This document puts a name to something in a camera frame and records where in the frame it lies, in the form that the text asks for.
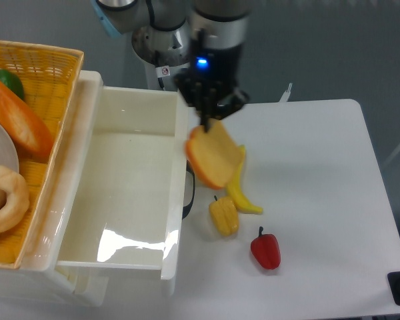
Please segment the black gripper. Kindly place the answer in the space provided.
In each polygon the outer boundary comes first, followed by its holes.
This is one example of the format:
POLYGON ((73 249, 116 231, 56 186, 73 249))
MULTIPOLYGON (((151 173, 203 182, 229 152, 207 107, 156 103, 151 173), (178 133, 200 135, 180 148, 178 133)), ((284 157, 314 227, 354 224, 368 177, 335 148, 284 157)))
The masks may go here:
POLYGON ((205 31, 197 31, 190 40, 189 67, 174 76, 174 83, 186 104, 193 107, 204 132, 210 120, 222 120, 242 109, 249 95, 239 88, 237 70, 242 44, 212 48, 205 31))

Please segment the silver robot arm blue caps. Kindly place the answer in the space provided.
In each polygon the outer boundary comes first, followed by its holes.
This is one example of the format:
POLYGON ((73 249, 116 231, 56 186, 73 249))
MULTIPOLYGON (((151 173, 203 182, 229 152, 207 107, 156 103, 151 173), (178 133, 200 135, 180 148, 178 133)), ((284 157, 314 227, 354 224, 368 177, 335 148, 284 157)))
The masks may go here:
POLYGON ((92 1, 110 37, 131 34, 149 89, 178 91, 208 131, 249 101, 237 80, 251 1, 92 1))

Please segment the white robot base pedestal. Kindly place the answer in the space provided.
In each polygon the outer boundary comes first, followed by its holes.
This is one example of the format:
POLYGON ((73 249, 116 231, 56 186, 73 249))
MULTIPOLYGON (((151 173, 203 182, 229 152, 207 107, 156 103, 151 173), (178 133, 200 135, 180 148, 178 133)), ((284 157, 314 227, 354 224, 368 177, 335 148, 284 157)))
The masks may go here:
POLYGON ((148 25, 133 32, 131 44, 144 66, 148 89, 177 90, 174 76, 189 67, 190 32, 188 23, 172 31, 148 25))

